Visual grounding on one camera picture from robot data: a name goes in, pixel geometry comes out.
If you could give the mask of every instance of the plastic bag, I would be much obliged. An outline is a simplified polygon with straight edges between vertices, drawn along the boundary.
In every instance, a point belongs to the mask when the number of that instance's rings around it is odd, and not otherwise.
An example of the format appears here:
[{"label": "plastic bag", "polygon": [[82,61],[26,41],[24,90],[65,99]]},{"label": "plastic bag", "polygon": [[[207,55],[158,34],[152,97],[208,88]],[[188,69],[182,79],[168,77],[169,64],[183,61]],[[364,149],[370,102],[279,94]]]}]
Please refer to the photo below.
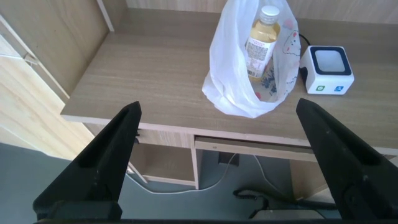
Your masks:
[{"label": "plastic bag", "polygon": [[[279,8],[280,33],[264,79],[252,84],[244,45],[265,5]],[[210,71],[202,91],[225,114],[256,118],[272,111],[293,90],[300,48],[297,21],[286,0],[228,0],[210,46]]]}]

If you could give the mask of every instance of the beverage bottle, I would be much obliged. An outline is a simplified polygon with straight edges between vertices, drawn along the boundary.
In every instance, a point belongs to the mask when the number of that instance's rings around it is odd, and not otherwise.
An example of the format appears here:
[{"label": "beverage bottle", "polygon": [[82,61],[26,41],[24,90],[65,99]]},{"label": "beverage bottle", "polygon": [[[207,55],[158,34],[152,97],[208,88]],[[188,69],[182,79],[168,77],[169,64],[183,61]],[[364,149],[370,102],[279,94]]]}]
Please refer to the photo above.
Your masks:
[{"label": "beverage bottle", "polygon": [[259,82],[266,65],[272,57],[272,52],[280,32],[277,23],[279,9],[275,6],[264,6],[261,9],[260,19],[257,20],[250,32],[250,37],[246,42],[248,51],[248,75],[251,81]]}]

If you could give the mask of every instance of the wall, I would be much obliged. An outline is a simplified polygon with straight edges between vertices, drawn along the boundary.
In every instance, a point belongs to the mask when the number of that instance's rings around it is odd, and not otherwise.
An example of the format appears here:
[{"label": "wall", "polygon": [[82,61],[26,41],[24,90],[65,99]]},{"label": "wall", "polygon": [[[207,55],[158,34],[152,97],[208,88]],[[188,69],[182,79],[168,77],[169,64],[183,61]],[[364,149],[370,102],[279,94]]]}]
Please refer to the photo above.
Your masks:
[{"label": "wall", "polygon": [[0,35],[0,142],[73,159],[93,139],[64,120],[64,102]]},{"label": "wall", "polygon": [[72,93],[109,31],[96,0],[3,0],[0,15],[61,99]]},{"label": "wall", "polygon": [[[398,24],[396,0],[287,0],[295,17]],[[127,0],[129,7],[221,12],[226,0]]]}]

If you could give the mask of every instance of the square device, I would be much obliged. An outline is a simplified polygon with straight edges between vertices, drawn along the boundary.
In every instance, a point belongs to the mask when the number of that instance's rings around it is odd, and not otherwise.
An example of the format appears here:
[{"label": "square device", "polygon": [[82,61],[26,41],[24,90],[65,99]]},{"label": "square device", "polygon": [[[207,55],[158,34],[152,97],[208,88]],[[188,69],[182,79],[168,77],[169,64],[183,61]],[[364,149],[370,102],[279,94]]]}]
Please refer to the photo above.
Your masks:
[{"label": "square device", "polygon": [[343,47],[308,46],[300,73],[309,94],[343,95],[354,82]]}]

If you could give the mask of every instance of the blue icon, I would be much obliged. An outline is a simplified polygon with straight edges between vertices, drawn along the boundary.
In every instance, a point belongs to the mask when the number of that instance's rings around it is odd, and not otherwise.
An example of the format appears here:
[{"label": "blue icon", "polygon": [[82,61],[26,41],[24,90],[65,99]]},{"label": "blue icon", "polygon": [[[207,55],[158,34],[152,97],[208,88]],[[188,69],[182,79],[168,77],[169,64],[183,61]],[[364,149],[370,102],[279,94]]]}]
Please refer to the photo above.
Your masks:
[{"label": "blue icon", "polygon": [[335,91],[342,91],[343,90],[343,86],[336,86]]}]

